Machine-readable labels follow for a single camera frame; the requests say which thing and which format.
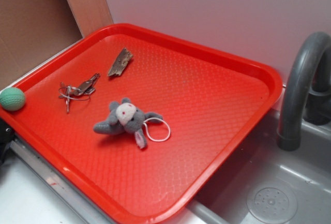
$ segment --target plush toy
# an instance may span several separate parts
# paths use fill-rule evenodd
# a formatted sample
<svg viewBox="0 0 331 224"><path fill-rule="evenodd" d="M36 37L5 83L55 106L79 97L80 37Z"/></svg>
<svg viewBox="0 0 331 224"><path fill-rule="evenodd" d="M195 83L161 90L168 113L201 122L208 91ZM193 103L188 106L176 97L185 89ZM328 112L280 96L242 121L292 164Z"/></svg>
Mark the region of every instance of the plush toy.
<svg viewBox="0 0 331 224"><path fill-rule="evenodd" d="M122 104L119 104L117 101L111 102L109 109L109 116L105 121L99 122L93 127L94 132L107 135L118 135L123 132L132 133L140 149L147 146L147 140L142 129L145 122L164 122L161 115L154 112L144 113L134 106L129 98L123 98Z"/></svg>

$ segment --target metal key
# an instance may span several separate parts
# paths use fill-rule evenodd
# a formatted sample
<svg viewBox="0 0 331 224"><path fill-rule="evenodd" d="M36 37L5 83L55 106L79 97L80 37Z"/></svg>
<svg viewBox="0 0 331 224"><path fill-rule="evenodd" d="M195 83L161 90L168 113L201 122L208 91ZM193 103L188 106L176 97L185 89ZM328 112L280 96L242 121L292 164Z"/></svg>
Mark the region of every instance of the metal key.
<svg viewBox="0 0 331 224"><path fill-rule="evenodd" d="M83 95L89 88L93 88L94 84L99 79L100 74L94 74L89 80L83 82L81 85L77 87L77 89L73 92L75 96Z"/></svg>
<svg viewBox="0 0 331 224"><path fill-rule="evenodd" d="M71 85L67 86L66 91L66 106L67 106L67 114L69 114L69 103L70 103L70 92L71 92Z"/></svg>

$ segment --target gray sink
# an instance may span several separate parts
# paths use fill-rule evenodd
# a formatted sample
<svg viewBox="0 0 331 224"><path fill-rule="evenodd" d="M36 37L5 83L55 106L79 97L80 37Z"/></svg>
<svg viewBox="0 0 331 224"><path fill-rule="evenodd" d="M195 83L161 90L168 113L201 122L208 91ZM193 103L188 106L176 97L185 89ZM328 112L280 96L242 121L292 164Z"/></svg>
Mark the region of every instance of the gray sink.
<svg viewBox="0 0 331 224"><path fill-rule="evenodd" d="M193 212L202 206L197 214L211 223L331 223L331 131L303 122L300 148L283 151L278 116L260 121L198 192Z"/></svg>

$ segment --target drain cover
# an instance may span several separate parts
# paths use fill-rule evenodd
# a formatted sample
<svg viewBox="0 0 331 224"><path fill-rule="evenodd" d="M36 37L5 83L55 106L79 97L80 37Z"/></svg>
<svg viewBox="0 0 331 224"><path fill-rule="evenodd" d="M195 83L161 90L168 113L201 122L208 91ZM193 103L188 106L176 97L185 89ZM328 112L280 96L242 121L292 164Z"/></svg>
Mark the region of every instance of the drain cover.
<svg viewBox="0 0 331 224"><path fill-rule="evenodd" d="M247 195L249 212L267 224L282 224L296 213L297 201L293 191L279 182L263 182Z"/></svg>

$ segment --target knitted ball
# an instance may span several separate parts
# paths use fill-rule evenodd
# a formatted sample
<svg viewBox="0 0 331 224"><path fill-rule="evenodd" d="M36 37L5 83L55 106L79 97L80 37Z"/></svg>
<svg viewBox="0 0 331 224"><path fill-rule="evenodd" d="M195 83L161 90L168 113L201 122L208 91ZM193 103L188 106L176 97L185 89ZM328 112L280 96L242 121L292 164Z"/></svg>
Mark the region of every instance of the knitted ball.
<svg viewBox="0 0 331 224"><path fill-rule="evenodd" d="M8 111L19 110L25 104L25 95L19 88L6 88L0 94L0 104Z"/></svg>

